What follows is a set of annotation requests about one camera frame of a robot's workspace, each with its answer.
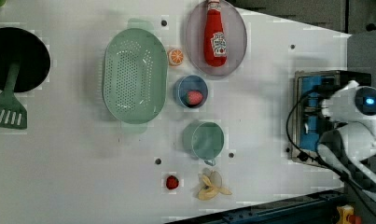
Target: ketchup label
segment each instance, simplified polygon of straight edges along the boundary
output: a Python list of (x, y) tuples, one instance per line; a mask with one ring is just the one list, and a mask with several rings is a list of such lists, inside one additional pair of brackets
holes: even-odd
[(220, 11), (220, 4), (219, 3), (209, 3), (208, 4), (208, 11), (209, 10), (212, 10), (212, 9), (214, 9), (214, 10), (216, 10), (216, 11)]
[(211, 38), (211, 44), (215, 57), (226, 56), (226, 40), (222, 32), (214, 33), (214, 36)]

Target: red ketchup bottle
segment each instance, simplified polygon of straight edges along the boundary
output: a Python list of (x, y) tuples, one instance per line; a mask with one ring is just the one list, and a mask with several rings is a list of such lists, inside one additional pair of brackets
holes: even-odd
[(208, 0), (207, 23), (204, 32), (204, 58), (213, 66), (222, 66), (227, 59), (219, 0)]

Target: gray floor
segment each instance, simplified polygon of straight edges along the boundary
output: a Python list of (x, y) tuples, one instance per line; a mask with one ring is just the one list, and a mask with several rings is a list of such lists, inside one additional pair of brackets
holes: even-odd
[[(346, 0), (227, 0), (241, 7), (276, 17), (345, 32)], [(366, 32), (376, 23), (376, 0), (350, 0), (348, 33)]]
[[(352, 35), (348, 39), (347, 55), (348, 69), (356, 72), (370, 73), (372, 87), (376, 88), (376, 31)], [(372, 172), (376, 173), (376, 155), (364, 163)], [(365, 183), (365, 179), (360, 179), (359, 182)], [(376, 218), (356, 197), (351, 188), (346, 188), (346, 195), (350, 204), (355, 207), (356, 213), (363, 217), (363, 223), (376, 224)], [(372, 210), (376, 211), (376, 204), (363, 194), (361, 194), (361, 197), (369, 204)]]

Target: teal cup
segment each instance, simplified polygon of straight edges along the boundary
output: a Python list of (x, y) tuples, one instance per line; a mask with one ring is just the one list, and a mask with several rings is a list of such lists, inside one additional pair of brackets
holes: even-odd
[(183, 132), (184, 148), (193, 151), (210, 166), (216, 165), (215, 157), (222, 151), (224, 143), (222, 129), (213, 122), (194, 121)]

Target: green strainer basket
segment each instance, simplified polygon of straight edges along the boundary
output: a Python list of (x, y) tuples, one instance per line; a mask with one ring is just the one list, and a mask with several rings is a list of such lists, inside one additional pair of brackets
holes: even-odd
[(167, 53), (148, 31), (150, 26), (129, 20), (128, 29), (112, 39), (105, 54), (105, 104), (115, 118), (129, 124), (154, 119), (165, 102)]

